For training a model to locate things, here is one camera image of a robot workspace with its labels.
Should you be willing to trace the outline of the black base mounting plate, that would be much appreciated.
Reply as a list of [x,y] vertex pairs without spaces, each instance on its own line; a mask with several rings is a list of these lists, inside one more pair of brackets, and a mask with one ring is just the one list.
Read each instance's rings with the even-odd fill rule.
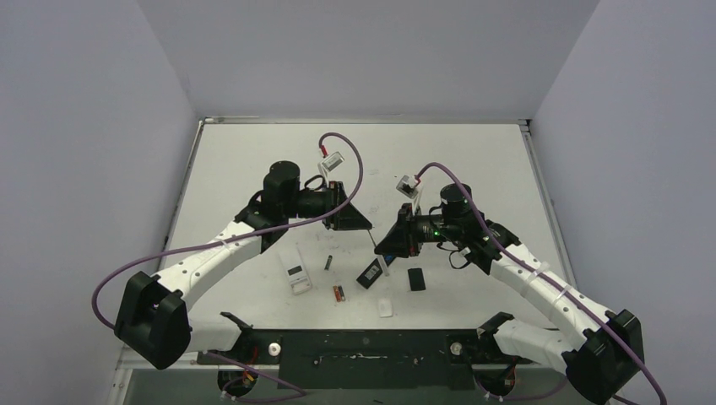
[[273,368],[303,389],[470,390],[477,370],[502,373],[522,362],[473,329],[254,329],[223,355]]

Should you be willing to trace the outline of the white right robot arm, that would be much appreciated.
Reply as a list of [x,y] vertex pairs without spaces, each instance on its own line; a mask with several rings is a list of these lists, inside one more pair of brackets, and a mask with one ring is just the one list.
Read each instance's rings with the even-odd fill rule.
[[402,179],[409,198],[395,224],[377,244],[378,255],[416,257],[424,244],[453,245],[468,264],[513,289],[553,325],[535,327],[499,313],[478,328],[480,356],[528,359],[563,374],[593,404],[606,404],[639,371],[644,360],[641,322],[629,310],[614,312],[581,294],[551,271],[503,225],[474,211],[469,186],[449,184],[441,202],[423,214],[421,187]]

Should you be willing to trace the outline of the white red remote control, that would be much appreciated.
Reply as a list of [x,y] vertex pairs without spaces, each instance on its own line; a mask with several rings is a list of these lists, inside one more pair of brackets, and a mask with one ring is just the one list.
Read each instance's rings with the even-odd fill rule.
[[282,251],[279,260],[293,295],[303,294],[312,288],[312,281],[297,246]]

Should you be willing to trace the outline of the black battery cover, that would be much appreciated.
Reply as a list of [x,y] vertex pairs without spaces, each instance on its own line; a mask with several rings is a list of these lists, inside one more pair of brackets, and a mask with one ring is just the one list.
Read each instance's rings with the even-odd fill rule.
[[409,268],[407,273],[411,292],[419,292],[426,290],[426,281],[422,268]]

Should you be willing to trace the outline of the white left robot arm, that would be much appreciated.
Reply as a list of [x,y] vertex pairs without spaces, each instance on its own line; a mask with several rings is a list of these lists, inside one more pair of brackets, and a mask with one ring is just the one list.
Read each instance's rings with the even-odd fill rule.
[[200,297],[236,267],[263,254],[299,220],[328,230],[370,230],[340,181],[321,189],[301,186],[300,169],[290,161],[272,164],[263,188],[207,245],[181,262],[148,275],[135,273],[126,284],[113,327],[115,335],[157,370],[185,353],[219,350],[234,364],[252,352],[252,340],[232,314],[190,320]]

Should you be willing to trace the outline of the black bar tool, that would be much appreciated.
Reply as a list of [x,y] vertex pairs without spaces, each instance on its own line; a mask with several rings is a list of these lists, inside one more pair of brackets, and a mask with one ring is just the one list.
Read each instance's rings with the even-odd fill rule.
[[392,255],[377,256],[356,278],[356,282],[363,288],[369,289],[384,273],[385,269],[395,261]]

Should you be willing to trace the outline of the white battery cover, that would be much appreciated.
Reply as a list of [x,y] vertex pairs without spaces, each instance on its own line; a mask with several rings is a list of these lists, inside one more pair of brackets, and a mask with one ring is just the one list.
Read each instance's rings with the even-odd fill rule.
[[393,316],[393,303],[390,299],[381,298],[377,302],[377,310],[380,318],[389,318]]

